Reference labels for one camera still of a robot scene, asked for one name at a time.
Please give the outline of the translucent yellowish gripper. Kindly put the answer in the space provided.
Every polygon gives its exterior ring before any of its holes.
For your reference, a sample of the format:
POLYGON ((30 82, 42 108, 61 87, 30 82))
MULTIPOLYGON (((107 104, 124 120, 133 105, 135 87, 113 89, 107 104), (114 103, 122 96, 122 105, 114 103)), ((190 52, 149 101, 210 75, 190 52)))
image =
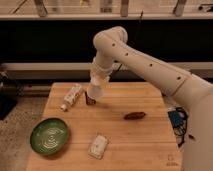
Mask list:
POLYGON ((94 86, 105 87, 110 80, 110 76, 108 72, 97 69, 95 67, 91 67, 90 70, 90 83, 94 86))

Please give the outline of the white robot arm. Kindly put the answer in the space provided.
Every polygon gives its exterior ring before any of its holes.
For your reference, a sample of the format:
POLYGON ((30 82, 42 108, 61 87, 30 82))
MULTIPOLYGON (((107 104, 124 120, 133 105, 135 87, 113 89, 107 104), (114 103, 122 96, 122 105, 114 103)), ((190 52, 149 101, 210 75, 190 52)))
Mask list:
POLYGON ((99 99, 118 61, 180 104, 189 114, 182 171, 213 171, 213 84, 197 75, 135 50, 120 26, 98 32, 88 96, 99 99))

